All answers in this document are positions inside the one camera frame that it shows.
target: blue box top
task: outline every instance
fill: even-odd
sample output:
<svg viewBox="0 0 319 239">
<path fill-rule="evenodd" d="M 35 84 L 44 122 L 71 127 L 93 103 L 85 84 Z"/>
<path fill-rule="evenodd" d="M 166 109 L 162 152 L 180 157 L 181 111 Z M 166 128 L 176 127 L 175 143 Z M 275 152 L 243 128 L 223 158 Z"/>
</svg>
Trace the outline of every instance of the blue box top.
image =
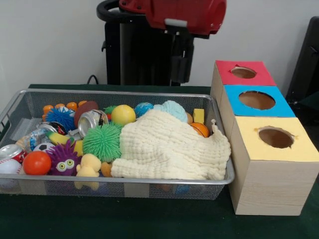
<svg viewBox="0 0 319 239">
<path fill-rule="evenodd" d="M 227 85 L 225 90 L 236 116 L 295 117 L 276 86 Z"/>
</svg>

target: white cloth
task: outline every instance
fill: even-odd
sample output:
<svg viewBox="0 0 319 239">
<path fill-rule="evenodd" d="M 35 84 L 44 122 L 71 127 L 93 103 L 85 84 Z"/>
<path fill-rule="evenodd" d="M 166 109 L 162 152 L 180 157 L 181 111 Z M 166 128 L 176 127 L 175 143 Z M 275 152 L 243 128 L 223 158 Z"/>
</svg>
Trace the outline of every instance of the white cloth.
<svg viewBox="0 0 319 239">
<path fill-rule="evenodd" d="M 174 116 L 150 110 L 122 129 L 122 156 L 113 162 L 111 174 L 125 178 L 223 180 L 230 144 L 215 124 L 212 129 L 214 134 L 204 138 Z"/>
</svg>

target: light blue fuzzy ball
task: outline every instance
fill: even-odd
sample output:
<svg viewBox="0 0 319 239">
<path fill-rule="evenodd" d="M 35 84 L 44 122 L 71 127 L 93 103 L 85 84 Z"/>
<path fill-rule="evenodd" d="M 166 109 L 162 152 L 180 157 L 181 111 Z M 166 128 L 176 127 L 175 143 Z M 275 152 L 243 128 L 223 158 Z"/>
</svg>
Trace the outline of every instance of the light blue fuzzy ball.
<svg viewBox="0 0 319 239">
<path fill-rule="evenodd" d="M 175 101 L 166 101 L 162 105 L 154 105 L 154 110 L 163 111 L 175 116 L 182 122 L 187 122 L 187 114 L 183 106 Z"/>
<path fill-rule="evenodd" d="M 139 103 L 134 111 L 135 111 L 135 114 L 137 117 L 141 117 L 142 115 L 144 115 L 148 110 L 151 110 L 153 109 L 154 106 L 153 104 L 151 103 L 147 103 L 147 102 L 144 102 L 144 103 Z"/>
</svg>

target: metal basket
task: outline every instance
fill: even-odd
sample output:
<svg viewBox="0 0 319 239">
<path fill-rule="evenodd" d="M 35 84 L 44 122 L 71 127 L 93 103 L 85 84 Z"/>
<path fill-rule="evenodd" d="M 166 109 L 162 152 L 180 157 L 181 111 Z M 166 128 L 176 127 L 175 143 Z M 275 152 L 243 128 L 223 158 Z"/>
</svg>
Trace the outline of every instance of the metal basket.
<svg viewBox="0 0 319 239">
<path fill-rule="evenodd" d="M 15 143 L 33 131 L 41 121 L 43 106 L 82 100 L 96 101 L 100 109 L 110 105 L 127 104 L 135 107 L 140 102 L 162 104 L 173 100 L 188 112 L 195 108 L 205 109 L 205 125 L 211 130 L 210 121 L 216 119 L 223 132 L 216 101 L 207 95 L 28 89 L 16 93 L 0 115 L 0 147 Z M 221 181 L 0 174 L 0 193 L 214 200 L 233 179 L 234 169 L 229 159 L 225 178 Z M 84 186 L 78 190 L 74 185 L 76 181 L 98 182 L 99 188 L 94 191 Z M 1 182 L 9 182 L 10 188 L 1 187 Z"/>
</svg>

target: wooden box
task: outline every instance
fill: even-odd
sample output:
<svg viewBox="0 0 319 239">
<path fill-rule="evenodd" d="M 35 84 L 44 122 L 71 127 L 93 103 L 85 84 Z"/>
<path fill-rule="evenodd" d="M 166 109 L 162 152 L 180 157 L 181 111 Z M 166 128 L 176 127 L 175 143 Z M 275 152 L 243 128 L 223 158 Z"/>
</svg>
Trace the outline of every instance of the wooden box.
<svg viewBox="0 0 319 239">
<path fill-rule="evenodd" d="M 235 117 L 230 143 L 235 213 L 299 215 L 319 172 L 319 153 L 299 120 Z"/>
<path fill-rule="evenodd" d="M 210 95 L 220 104 L 224 85 L 275 86 L 273 78 L 260 61 L 216 61 Z"/>
<path fill-rule="evenodd" d="M 219 111 L 228 139 L 235 116 L 295 117 L 276 86 L 224 86 Z"/>
</svg>

